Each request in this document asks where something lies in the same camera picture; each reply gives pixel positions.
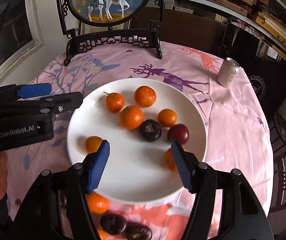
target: white deer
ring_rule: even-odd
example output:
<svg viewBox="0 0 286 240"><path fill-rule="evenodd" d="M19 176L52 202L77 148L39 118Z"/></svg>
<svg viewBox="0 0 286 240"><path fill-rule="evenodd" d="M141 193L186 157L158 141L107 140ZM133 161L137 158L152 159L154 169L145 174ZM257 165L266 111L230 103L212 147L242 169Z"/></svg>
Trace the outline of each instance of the white deer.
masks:
<svg viewBox="0 0 286 240"><path fill-rule="evenodd" d="M107 20L113 20L111 14L110 14L110 6L112 4L116 4L116 5L120 5L121 6L121 9L118 9L118 11L122 11L122 19L124 19L124 11L127 10L130 5L127 3L126 0L105 0L106 2L106 8L105 8L105 12L106 12L106 15L107 15Z"/></svg>
<svg viewBox="0 0 286 240"><path fill-rule="evenodd" d="M96 9L96 8L99 8L100 10L100 20L103 21L103 15L102 15L102 10L103 10L103 7L104 7L104 2L103 0L99 0L99 4L93 4L91 3L89 6L88 6L88 9L89 9L89 19L90 21L92 22L92 17L91 17L91 12L93 11L93 9Z"/></svg>

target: white plate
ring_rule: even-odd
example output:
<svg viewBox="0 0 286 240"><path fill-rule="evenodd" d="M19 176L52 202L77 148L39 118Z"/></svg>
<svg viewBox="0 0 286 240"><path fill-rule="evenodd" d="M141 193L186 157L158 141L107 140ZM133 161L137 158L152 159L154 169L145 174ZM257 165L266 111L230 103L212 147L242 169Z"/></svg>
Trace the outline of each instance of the white plate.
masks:
<svg viewBox="0 0 286 240"><path fill-rule="evenodd" d="M174 87L160 81L145 78L127 78L103 85L90 93L71 118L67 131L67 148L72 164L82 162L86 156L84 141L89 136L99 136L110 143L111 151L96 192L110 200L138 204L160 200L182 189L177 172L162 165L163 156L171 143L167 130L155 142L139 137L139 129L126 130L118 123L119 114L105 107L103 92L117 92L124 96L125 106L135 105L135 90L149 86L155 90L157 99L153 106L142 108L144 120L157 120L165 108L178 115L177 123L187 126L190 139L184 148L205 159L207 134L203 118L187 96Z"/></svg>

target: blue leaf pattern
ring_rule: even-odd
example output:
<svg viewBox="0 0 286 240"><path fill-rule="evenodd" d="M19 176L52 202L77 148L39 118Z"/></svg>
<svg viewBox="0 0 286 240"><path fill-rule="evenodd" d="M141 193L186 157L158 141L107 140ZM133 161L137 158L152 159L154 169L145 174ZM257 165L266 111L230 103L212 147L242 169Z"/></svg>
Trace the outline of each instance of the blue leaf pattern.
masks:
<svg viewBox="0 0 286 240"><path fill-rule="evenodd" d="M30 167L30 155L28 155L28 153L26 153L23 157L23 167L26 170Z"/></svg>
<svg viewBox="0 0 286 240"><path fill-rule="evenodd" d="M86 87L85 90L94 89L94 88L96 88L98 85L99 85L98 83L90 84L90 85L88 85L88 86Z"/></svg>
<svg viewBox="0 0 286 240"><path fill-rule="evenodd" d="M74 71L77 71L80 67L81 67L81 66L72 67L72 68L70 68L70 69L67 71L67 73L70 74L70 73L72 73L72 72L74 72Z"/></svg>
<svg viewBox="0 0 286 240"><path fill-rule="evenodd" d="M52 144L52 147L59 147L62 143L62 140L63 139L58 139L56 140L53 144Z"/></svg>
<svg viewBox="0 0 286 240"><path fill-rule="evenodd" d="M120 64L106 65L106 66L103 66L101 68L101 71L111 70L111 69L117 68L119 66L120 66Z"/></svg>
<svg viewBox="0 0 286 240"><path fill-rule="evenodd" d="M102 60L100 60L100 59L98 59L98 58L95 58L94 60L93 60L93 63L95 64L95 65L98 65L98 64L100 64L102 62Z"/></svg>
<svg viewBox="0 0 286 240"><path fill-rule="evenodd" d="M61 133L64 133L64 132L66 131L66 129L67 129L67 128L65 128L65 127L63 127L63 126L60 126L60 127L56 128L56 129L54 130L54 133L55 133L55 134L61 134Z"/></svg>

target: dark purple fruit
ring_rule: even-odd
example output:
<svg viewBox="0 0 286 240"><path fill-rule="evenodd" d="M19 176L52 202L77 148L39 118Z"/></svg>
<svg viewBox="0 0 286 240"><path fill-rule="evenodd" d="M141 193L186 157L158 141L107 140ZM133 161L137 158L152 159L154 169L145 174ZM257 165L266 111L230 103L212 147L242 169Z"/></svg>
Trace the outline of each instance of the dark purple fruit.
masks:
<svg viewBox="0 0 286 240"><path fill-rule="evenodd" d="M176 124L167 132L167 138L170 141L178 140L181 145L185 144L190 138L187 127L183 124Z"/></svg>
<svg viewBox="0 0 286 240"><path fill-rule="evenodd" d="M100 224L110 235L119 235L125 230L126 220L120 215L106 214L101 217Z"/></svg>
<svg viewBox="0 0 286 240"><path fill-rule="evenodd" d="M128 224L125 230L128 240L151 240L152 230L140 224Z"/></svg>
<svg viewBox="0 0 286 240"><path fill-rule="evenodd" d="M162 128L161 125L154 120L146 120L140 125L140 134L148 142L154 142L161 137Z"/></svg>

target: black carved wooden frame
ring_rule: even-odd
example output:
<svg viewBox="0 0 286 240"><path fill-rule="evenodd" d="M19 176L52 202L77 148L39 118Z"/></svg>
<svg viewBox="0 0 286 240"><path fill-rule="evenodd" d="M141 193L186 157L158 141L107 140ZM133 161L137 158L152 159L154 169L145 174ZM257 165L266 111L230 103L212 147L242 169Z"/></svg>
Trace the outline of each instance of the black carved wooden frame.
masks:
<svg viewBox="0 0 286 240"><path fill-rule="evenodd" d="M145 7L147 2L148 0L144 0L142 6L139 7L132 15L124 19L124 21L121 20L105 24L86 22L86 24L92 26L107 26L108 31L76 36L75 29L67 30L66 28L65 17L67 16L67 12L70 10L75 18L82 22L84 22L84 20L80 19L80 17L74 12L73 7L71 6L71 0L56 0L62 33L70 39L66 47L66 59L64 60L64 65L67 66L71 62L72 57L76 54L87 52L99 45L115 44L116 42L131 44L132 46L139 48L155 49L156 57L161 59L162 52L157 30L159 29L160 24L164 21L165 0L155 0L155 4L160 7L160 19L150 20L149 29L113 30L113 26L132 19Z"/></svg>

